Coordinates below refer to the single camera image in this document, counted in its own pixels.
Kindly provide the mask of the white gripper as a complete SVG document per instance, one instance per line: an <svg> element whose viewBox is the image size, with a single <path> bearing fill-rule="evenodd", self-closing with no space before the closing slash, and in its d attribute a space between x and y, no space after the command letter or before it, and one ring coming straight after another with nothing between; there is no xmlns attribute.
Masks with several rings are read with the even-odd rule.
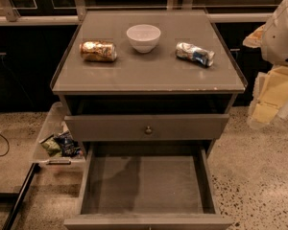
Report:
<svg viewBox="0 0 288 230"><path fill-rule="evenodd" d="M264 25L245 37L243 45L260 48ZM247 123L251 128L267 126L276 116L288 116L288 67L274 66L268 73L259 72L253 87Z"/></svg>

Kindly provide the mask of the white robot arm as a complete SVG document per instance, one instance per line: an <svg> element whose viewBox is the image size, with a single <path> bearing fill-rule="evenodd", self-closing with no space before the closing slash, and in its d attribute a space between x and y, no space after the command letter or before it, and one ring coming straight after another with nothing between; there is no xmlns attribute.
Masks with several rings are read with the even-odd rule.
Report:
<svg viewBox="0 0 288 230"><path fill-rule="evenodd" d="M288 115L288 0L283 0L267 22L243 41L249 48L260 48L264 60L273 64L254 83L248 113L251 128L263 128L276 116Z"/></svg>

